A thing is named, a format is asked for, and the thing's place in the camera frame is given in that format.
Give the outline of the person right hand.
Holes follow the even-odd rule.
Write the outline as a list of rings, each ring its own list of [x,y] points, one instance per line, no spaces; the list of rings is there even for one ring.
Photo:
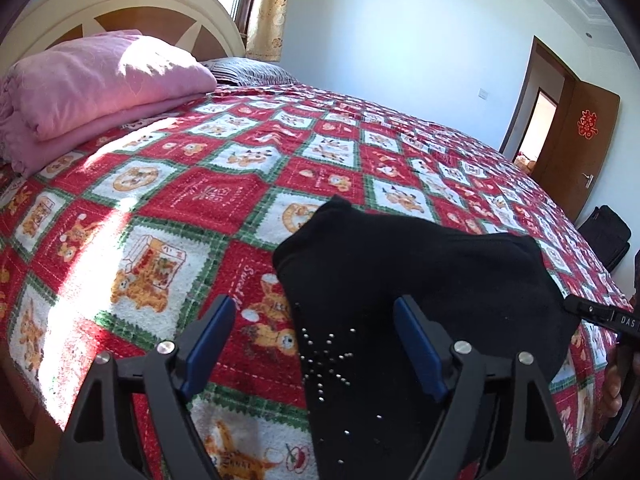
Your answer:
[[[602,415],[608,418],[615,417],[623,401],[620,395],[620,389],[623,385],[623,379],[617,366],[617,350],[612,349],[608,352],[608,365],[605,367],[604,381],[602,384],[602,396],[599,404],[599,410]]]

